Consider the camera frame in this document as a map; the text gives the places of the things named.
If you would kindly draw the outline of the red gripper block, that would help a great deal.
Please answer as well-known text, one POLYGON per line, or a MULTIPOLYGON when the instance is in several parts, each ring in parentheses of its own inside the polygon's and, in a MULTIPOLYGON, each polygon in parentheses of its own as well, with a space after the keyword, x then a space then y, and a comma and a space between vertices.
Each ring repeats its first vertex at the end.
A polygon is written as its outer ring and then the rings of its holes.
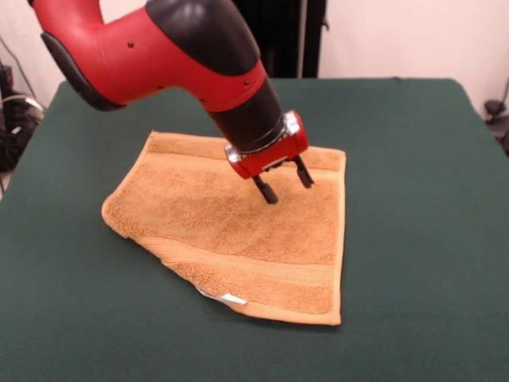
POLYGON ((278 203, 278 196, 259 174, 279 163, 291 161, 297 167, 297 175, 306 188, 314 184, 300 154, 309 147, 309 140, 299 114, 292 110, 284 114, 282 135, 271 145, 251 154, 241 154, 233 149, 233 169, 243 179, 252 178, 259 192, 269 205, 278 203))

